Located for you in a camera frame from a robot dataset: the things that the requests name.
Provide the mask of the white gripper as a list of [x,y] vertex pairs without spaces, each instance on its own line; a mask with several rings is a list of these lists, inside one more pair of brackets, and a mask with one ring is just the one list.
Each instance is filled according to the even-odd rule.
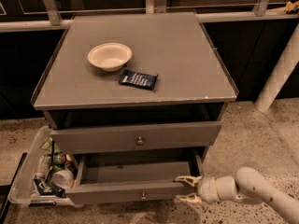
[[204,177],[181,175],[175,178],[176,182],[184,182],[192,187],[197,186],[196,195],[190,193],[177,195],[176,198],[187,203],[215,203],[220,201],[235,201],[238,198],[237,186],[232,176]]

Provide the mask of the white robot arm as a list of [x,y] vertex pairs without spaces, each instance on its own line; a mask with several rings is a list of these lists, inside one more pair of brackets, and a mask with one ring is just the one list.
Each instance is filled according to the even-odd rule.
[[[296,26],[285,49],[280,55],[270,78],[260,92],[255,107],[265,113],[299,61],[299,25]],[[194,192],[178,195],[183,202],[215,203],[231,201],[242,204],[268,204],[289,224],[299,224],[299,202],[269,183],[263,175],[250,167],[239,168],[234,176],[202,177],[182,175],[174,179],[193,187]]]

